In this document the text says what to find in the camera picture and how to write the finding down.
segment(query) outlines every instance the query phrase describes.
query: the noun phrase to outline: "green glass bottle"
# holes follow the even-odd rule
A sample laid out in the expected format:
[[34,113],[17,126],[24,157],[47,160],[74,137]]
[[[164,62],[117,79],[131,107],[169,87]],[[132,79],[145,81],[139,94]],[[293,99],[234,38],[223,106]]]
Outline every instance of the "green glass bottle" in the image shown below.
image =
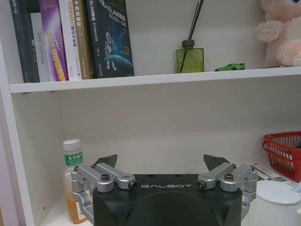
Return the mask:
[[204,72],[204,49],[193,48],[194,40],[184,40],[182,46],[175,52],[176,73]]

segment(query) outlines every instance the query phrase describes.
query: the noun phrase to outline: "green toy car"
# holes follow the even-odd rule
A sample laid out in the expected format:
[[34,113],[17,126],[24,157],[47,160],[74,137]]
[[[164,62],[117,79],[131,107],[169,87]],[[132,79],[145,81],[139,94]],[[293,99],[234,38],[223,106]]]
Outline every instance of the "green toy car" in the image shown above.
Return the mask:
[[215,69],[215,72],[223,72],[223,71],[234,71],[234,70],[244,70],[246,69],[246,64],[229,64],[224,67],[220,67]]

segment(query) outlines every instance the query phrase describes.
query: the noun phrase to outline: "green bottle label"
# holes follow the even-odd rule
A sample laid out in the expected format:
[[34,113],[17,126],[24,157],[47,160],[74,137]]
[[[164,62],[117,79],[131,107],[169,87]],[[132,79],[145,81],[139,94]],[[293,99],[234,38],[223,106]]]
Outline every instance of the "green bottle label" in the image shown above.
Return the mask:
[[67,166],[79,165],[83,162],[83,153],[80,152],[76,154],[66,154],[65,162]]

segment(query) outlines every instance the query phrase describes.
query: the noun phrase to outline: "white shelf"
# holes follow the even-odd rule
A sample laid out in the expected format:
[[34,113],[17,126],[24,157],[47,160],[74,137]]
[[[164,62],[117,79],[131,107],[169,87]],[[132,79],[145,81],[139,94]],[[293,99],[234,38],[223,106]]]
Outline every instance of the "white shelf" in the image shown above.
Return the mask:
[[44,83],[11,84],[11,93],[60,91],[102,87],[136,86],[190,81],[222,81],[244,78],[266,78],[301,74],[301,67],[252,69],[242,71],[205,72],[187,74],[162,74],[81,81],[61,81]]

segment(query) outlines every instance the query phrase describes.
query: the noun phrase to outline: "hex bolt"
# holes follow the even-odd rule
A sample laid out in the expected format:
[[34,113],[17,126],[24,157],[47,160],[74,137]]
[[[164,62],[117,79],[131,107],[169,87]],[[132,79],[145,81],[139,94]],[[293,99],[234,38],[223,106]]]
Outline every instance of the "hex bolt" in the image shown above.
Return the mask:
[[107,173],[104,173],[104,174],[102,174],[102,175],[100,176],[100,179],[101,179],[102,181],[109,181],[109,180],[110,180],[110,175],[107,174]]
[[206,182],[204,180],[199,180],[197,186],[200,190],[204,190],[206,188]]
[[137,182],[137,181],[131,181],[131,182],[128,184],[128,189],[129,189],[129,190],[136,189],[137,187],[138,187],[138,182]]
[[234,175],[232,173],[225,174],[225,180],[233,181],[234,180]]

